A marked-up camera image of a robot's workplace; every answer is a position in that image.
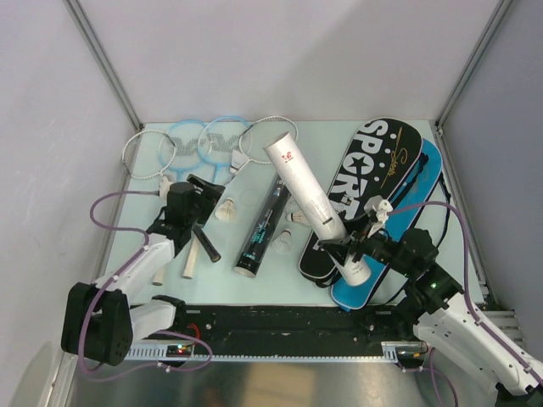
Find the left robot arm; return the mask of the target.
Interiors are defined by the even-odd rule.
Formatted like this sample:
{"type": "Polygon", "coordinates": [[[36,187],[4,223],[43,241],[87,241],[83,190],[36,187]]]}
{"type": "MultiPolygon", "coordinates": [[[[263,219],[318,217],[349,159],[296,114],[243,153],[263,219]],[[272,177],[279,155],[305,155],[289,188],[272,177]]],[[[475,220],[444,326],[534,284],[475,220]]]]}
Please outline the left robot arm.
{"type": "Polygon", "coordinates": [[[116,366],[132,344],[154,334],[181,337],[188,329],[184,303],[167,295],[146,304],[132,300],[158,272],[197,239],[213,263],[220,253],[204,232],[226,188],[190,175],[185,181],[164,179],[154,195],[164,201],[149,227],[138,229],[142,246],[118,270],[92,283],[77,282],[69,291],[60,347],[81,362],[116,366]]]}

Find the white feather shuttlecock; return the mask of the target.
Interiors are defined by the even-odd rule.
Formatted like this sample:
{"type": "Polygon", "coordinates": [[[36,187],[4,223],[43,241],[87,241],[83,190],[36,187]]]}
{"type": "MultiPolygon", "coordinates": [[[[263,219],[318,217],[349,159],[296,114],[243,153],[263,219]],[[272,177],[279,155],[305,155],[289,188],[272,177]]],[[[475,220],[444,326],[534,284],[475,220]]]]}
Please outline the white feather shuttlecock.
{"type": "Polygon", "coordinates": [[[234,200],[226,198],[221,204],[216,207],[215,217],[224,222],[229,222],[235,219],[237,210],[234,200]]]}

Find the nylon mesh shuttlecock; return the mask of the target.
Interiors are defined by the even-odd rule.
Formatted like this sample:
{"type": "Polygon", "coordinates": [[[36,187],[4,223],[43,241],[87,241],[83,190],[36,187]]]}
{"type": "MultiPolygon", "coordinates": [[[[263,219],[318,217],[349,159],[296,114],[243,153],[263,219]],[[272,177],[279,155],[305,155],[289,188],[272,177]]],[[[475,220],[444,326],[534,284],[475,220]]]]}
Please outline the nylon mesh shuttlecock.
{"type": "Polygon", "coordinates": [[[285,214],[299,211],[299,205],[292,196],[289,197],[283,211],[285,214]]]}

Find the white shuttlecock tube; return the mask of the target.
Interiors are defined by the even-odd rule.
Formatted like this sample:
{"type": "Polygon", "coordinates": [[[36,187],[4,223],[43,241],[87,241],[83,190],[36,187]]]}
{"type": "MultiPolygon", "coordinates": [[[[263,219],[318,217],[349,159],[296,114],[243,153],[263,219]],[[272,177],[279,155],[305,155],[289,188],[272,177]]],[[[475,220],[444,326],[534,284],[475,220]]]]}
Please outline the white shuttlecock tube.
{"type": "Polygon", "coordinates": [[[283,133],[264,151],[318,238],[325,241],[346,237],[343,221],[291,134],[283,133]]]}

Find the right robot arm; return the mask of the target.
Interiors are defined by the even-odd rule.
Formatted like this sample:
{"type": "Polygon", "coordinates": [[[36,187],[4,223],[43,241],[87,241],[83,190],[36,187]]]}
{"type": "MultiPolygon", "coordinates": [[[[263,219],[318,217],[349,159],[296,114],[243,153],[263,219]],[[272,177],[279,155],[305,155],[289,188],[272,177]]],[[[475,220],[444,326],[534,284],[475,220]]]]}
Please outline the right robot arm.
{"type": "Polygon", "coordinates": [[[410,228],[399,240],[388,236],[383,227],[393,214],[383,201],[368,215],[347,221],[346,237],[319,242],[340,265],[371,258],[406,277],[406,296],[396,306],[363,310],[364,323],[441,352],[495,395],[497,406],[540,406],[541,361],[475,305],[467,283],[459,283],[437,263],[439,250],[428,231],[410,228]]]}

